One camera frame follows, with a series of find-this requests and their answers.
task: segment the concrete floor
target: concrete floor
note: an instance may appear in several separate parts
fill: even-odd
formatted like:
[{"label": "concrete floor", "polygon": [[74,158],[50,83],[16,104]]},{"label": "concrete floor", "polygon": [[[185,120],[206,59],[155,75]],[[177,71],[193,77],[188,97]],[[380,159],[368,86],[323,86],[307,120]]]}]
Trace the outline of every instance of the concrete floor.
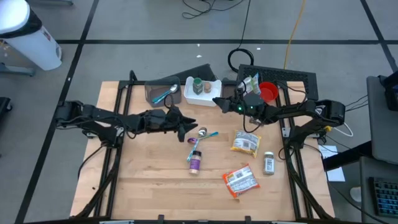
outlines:
[{"label": "concrete floor", "polygon": [[[203,6],[196,0],[188,2]],[[63,4],[30,1],[44,26],[57,40],[79,40],[94,0]],[[181,0],[99,0],[88,40],[240,39],[248,1],[225,12],[186,20],[190,12]],[[395,0],[367,0],[386,40],[398,40]],[[219,0],[215,7],[232,4]],[[300,10],[300,1],[252,0],[245,39],[289,39]],[[359,0],[308,0],[295,39],[377,40]],[[55,106],[64,85],[75,44],[62,44],[63,64],[35,77],[0,75],[0,96],[12,98],[14,110],[0,130],[0,223],[13,223],[42,148]],[[101,82],[125,80],[131,69],[139,80],[153,80],[209,63],[220,79],[235,79],[226,62],[237,44],[85,44],[74,71],[67,99],[96,104]],[[243,44],[255,57],[255,65],[282,68],[285,44]],[[398,45],[388,45],[398,57]],[[0,62],[35,67],[17,52],[0,49]],[[233,64],[249,63],[245,55],[233,56]],[[392,69],[380,44],[294,44],[288,69],[315,72],[320,99],[349,103],[366,94],[366,77],[390,75]],[[350,147],[370,140],[366,107],[349,112],[346,122],[353,138],[332,132],[331,137]],[[86,138],[77,130],[56,131],[25,222],[68,218]],[[345,148],[338,146],[339,151]],[[346,182],[334,183],[343,193],[359,185],[359,165],[343,168]],[[360,213],[331,190],[335,213],[347,221],[361,220]]]}]

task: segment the metal spoon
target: metal spoon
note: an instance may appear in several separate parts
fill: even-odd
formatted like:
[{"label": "metal spoon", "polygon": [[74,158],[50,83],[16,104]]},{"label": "metal spoon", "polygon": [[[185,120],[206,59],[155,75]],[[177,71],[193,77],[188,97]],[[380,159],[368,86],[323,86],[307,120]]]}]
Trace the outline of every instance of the metal spoon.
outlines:
[{"label": "metal spoon", "polygon": [[163,93],[162,95],[158,96],[157,98],[154,98],[152,100],[153,103],[159,103],[161,102],[167,95],[169,95],[170,93],[175,93],[178,89],[177,84],[174,84],[170,87],[169,90],[167,90],[165,93]]}]

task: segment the white container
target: white container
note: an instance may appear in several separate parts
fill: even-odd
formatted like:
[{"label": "white container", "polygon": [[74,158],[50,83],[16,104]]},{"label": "white container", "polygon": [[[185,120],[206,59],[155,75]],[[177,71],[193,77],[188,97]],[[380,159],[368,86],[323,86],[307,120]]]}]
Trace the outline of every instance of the white container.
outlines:
[{"label": "white container", "polygon": [[[31,13],[29,5],[24,0],[0,1],[0,38],[2,34],[29,28]],[[44,26],[30,34],[24,35],[22,32],[16,37],[3,37],[3,39],[43,70],[55,69],[62,63],[61,47]]]},{"label": "white container", "polygon": [[216,103],[213,102],[214,97],[221,97],[221,91],[223,88],[223,84],[220,80],[216,80],[213,82],[210,81],[202,81],[203,84],[208,82],[211,83],[211,92],[205,93],[204,91],[197,95],[193,92],[193,78],[188,77],[185,82],[185,90],[184,97],[187,99],[187,103],[193,105],[202,105],[202,106],[216,106]]}]

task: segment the wooden tabletop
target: wooden tabletop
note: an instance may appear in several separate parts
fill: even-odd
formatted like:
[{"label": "wooden tabletop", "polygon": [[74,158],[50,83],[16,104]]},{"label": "wooden tabletop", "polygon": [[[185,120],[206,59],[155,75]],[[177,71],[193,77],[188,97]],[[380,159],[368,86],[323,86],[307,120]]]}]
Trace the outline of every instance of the wooden tabletop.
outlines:
[{"label": "wooden tabletop", "polygon": [[[302,82],[290,82],[289,86],[303,90]],[[97,107],[112,111],[117,87],[118,82],[103,82]],[[303,99],[303,93],[289,90],[289,95],[292,103]],[[206,127],[208,132],[220,133],[198,145],[198,150],[202,152],[200,174],[192,176],[188,173],[189,163],[186,159],[192,145],[179,142],[175,133],[140,134],[134,140],[126,138],[112,219],[156,220],[159,214],[163,214],[166,220],[244,220],[246,215],[250,215],[252,220],[295,220],[286,164],[277,156],[282,148],[279,123],[254,132],[262,139],[258,156],[253,158],[249,154],[230,150],[235,130],[243,129],[242,116],[236,113],[223,114],[218,107],[189,105],[184,97],[177,106],[184,116],[195,118],[199,124],[185,136],[185,140],[197,137],[200,127]],[[129,108],[129,114],[153,109],[145,100],[143,85],[133,86]],[[303,125],[309,119],[306,116],[297,117],[295,123]],[[246,125],[247,129],[255,127],[248,120]],[[314,139],[307,139],[305,143],[318,147]],[[97,139],[89,139],[85,157],[99,146]],[[266,151],[275,155],[274,175],[262,173]],[[81,170],[71,215],[80,212],[98,188],[104,152],[103,149],[95,155]],[[325,211],[334,216],[319,152],[305,146],[302,160],[309,190]],[[221,177],[245,164],[250,165],[261,188],[251,189],[234,199]],[[303,198],[298,187],[297,192],[301,214],[305,217]],[[104,194],[101,213],[105,211],[107,199],[108,191]]]}]

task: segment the yellow snack bag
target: yellow snack bag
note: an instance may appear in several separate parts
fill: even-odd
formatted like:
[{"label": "yellow snack bag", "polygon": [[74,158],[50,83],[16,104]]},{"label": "yellow snack bag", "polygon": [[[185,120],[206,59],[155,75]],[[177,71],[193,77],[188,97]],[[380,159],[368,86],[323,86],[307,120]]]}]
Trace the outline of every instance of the yellow snack bag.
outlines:
[{"label": "yellow snack bag", "polygon": [[261,136],[246,133],[245,131],[235,130],[235,140],[232,145],[232,151],[245,152],[257,157],[257,151],[260,146]]}]

